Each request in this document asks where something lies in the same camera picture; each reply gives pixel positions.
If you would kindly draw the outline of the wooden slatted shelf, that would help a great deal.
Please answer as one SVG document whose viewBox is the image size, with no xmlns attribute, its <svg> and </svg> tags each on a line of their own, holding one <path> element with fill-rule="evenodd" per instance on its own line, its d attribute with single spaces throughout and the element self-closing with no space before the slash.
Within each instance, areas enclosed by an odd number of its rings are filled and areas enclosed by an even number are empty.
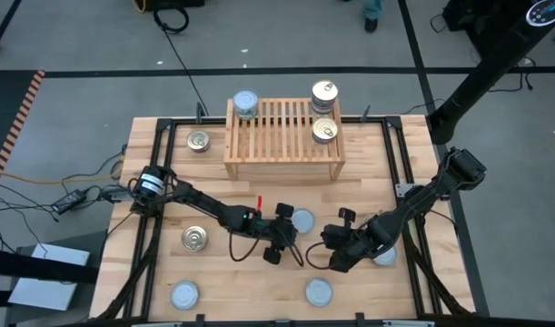
<svg viewBox="0 0 555 327">
<path fill-rule="evenodd" d="M 334 136 L 327 144 L 315 139 L 314 123 L 322 119 L 309 98 L 261 98 L 251 121 L 237 116 L 227 103 L 223 163 L 236 179 L 239 169 L 251 164 L 326 164 L 335 180 L 346 162 L 340 105 L 326 117 L 333 121 Z"/>
</svg>

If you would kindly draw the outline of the white flat box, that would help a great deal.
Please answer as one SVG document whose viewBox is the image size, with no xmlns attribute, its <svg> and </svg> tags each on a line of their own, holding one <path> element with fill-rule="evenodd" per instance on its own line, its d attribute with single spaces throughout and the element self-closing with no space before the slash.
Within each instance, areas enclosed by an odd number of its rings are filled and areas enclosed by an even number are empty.
<svg viewBox="0 0 555 327">
<path fill-rule="evenodd" d="M 90 253 L 42 243 L 35 247 L 31 256 L 84 266 L 89 261 Z M 74 296 L 76 287 L 77 284 L 74 282 L 20 278 L 11 292 L 9 302 L 11 304 L 66 311 Z"/>
</svg>

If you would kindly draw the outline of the black aluminium table frame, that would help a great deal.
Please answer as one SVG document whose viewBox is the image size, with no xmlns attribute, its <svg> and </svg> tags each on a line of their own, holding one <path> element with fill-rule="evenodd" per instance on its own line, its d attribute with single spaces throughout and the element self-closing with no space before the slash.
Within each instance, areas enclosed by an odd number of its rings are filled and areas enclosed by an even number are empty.
<svg viewBox="0 0 555 327">
<path fill-rule="evenodd" d="M 369 320 L 410 319 L 419 313 L 446 313 L 447 306 L 429 288 L 421 270 L 404 253 L 390 267 L 363 260 L 349 272 L 327 268 L 329 252 L 321 246 L 320 230 L 339 222 L 342 207 L 356 212 L 356 220 L 395 207 L 394 185 L 407 179 L 427 183 L 437 171 L 426 123 L 420 115 L 371 116 L 365 124 L 357 116 L 342 120 L 346 162 L 336 180 L 328 166 L 310 164 L 254 164 L 239 169 L 231 180 L 223 163 L 226 122 L 206 118 L 200 127 L 212 137 L 211 148 L 196 154 L 187 135 L 199 128 L 182 119 L 174 133 L 161 130 L 155 117 L 137 117 L 132 124 L 123 179 L 137 176 L 152 157 L 164 158 L 173 147 L 172 167 L 195 188 L 228 204 L 257 205 L 273 216 L 277 203 L 312 211 L 315 229 L 301 235 L 298 248 L 311 258 L 303 266 L 289 253 L 273 265 L 263 259 L 265 242 L 231 237 L 215 220 L 181 204 L 164 209 L 155 265 L 140 278 L 134 291 L 133 315 L 152 322 L 191 322 L 202 315 L 207 322 L 353 320 L 363 313 Z M 162 135 L 161 141 L 155 136 Z M 201 226 L 208 242 L 199 252 L 183 247 L 182 233 Z M 321 278 L 333 289 L 331 303 L 315 307 L 305 298 L 308 281 Z M 181 281 L 196 284 L 197 304 L 188 311 L 170 303 L 172 288 Z"/>
</svg>

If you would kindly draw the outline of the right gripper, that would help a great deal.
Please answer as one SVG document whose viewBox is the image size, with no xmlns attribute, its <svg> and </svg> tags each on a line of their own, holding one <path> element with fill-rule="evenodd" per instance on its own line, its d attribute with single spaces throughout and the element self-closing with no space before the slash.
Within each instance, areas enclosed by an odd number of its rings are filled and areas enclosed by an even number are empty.
<svg viewBox="0 0 555 327">
<path fill-rule="evenodd" d="M 325 226 L 321 232 L 324 240 L 323 245 L 332 250 L 329 259 L 329 268 L 339 273 L 348 272 L 354 265 L 364 258 L 372 258 L 378 245 L 372 239 L 368 229 L 370 224 L 379 217 L 363 223 L 359 228 L 352 228 L 355 222 L 356 212 L 342 207 L 338 216 L 343 219 L 343 225 L 330 224 Z"/>
</svg>

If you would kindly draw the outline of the person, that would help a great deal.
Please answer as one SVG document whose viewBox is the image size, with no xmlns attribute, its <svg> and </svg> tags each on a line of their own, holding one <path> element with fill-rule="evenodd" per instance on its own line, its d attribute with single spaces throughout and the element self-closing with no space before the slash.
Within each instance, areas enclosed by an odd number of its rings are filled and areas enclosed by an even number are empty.
<svg viewBox="0 0 555 327">
<path fill-rule="evenodd" d="M 367 33 L 375 32 L 382 15 L 382 0 L 364 0 L 362 13 L 364 16 L 364 30 Z"/>
</svg>

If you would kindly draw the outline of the black power adapter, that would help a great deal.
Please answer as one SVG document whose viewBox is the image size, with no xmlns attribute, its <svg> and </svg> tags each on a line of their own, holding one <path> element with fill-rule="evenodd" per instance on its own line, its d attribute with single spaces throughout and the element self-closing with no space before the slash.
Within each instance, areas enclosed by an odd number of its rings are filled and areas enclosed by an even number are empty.
<svg viewBox="0 0 555 327">
<path fill-rule="evenodd" d="M 76 205 L 83 203 L 86 200 L 86 194 L 80 190 L 74 190 L 59 200 L 51 204 L 53 212 L 61 215 L 76 207 Z"/>
</svg>

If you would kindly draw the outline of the grey connector box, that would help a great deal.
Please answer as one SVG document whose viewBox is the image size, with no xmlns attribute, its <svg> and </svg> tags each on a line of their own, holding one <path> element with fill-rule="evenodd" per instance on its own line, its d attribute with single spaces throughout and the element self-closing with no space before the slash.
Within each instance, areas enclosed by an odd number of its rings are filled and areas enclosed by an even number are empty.
<svg viewBox="0 0 555 327">
<path fill-rule="evenodd" d="M 107 201 L 109 203 L 120 203 L 133 200 L 129 190 L 119 184 L 106 185 L 101 189 L 97 199 L 99 201 Z"/>
</svg>

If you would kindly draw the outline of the black tower fan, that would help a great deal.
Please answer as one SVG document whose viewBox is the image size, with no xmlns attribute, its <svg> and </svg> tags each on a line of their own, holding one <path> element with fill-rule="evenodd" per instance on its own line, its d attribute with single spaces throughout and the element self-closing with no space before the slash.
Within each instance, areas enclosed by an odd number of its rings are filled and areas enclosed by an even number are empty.
<svg viewBox="0 0 555 327">
<path fill-rule="evenodd" d="M 432 142 L 448 143 L 460 119 L 554 27 L 555 0 L 532 5 L 452 95 L 427 116 Z"/>
</svg>

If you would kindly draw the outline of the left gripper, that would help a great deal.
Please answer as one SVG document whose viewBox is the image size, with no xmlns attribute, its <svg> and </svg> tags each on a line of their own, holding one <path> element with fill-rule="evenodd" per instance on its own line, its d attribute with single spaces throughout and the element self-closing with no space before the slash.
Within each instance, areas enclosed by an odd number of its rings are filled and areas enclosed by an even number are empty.
<svg viewBox="0 0 555 327">
<path fill-rule="evenodd" d="M 285 249 L 291 250 L 296 245 L 296 235 L 294 233 L 299 231 L 291 221 L 293 211 L 294 208 L 291 205 L 277 203 L 274 219 L 265 219 L 261 215 L 262 238 L 271 243 L 263 251 L 263 259 L 266 262 L 279 264 L 282 252 Z"/>
</svg>

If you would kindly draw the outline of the orange black striped floor ramp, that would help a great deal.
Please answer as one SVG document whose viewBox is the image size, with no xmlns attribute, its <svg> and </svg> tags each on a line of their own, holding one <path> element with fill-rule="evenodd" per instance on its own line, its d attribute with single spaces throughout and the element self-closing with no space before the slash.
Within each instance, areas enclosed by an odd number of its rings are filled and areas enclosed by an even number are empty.
<svg viewBox="0 0 555 327">
<path fill-rule="evenodd" d="M 0 173 L 24 128 L 45 71 L 0 71 Z"/>
</svg>

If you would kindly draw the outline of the black floor equipment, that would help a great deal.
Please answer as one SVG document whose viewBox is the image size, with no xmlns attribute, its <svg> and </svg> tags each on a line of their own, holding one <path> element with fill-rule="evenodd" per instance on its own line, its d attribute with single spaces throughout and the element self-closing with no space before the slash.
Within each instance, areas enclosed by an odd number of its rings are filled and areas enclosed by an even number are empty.
<svg viewBox="0 0 555 327">
<path fill-rule="evenodd" d="M 174 7 L 201 7 L 205 5 L 205 0 L 134 0 L 137 9 L 141 12 L 150 12 L 155 9 L 165 9 Z"/>
</svg>

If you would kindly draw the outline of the black metal beam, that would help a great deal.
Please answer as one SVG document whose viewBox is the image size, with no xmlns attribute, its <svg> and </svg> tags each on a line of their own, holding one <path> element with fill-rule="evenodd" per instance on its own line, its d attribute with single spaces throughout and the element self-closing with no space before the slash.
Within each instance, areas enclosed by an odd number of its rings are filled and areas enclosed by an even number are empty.
<svg viewBox="0 0 555 327">
<path fill-rule="evenodd" d="M 0 251 L 0 274 L 57 282 L 94 284 L 99 269 Z"/>
</svg>

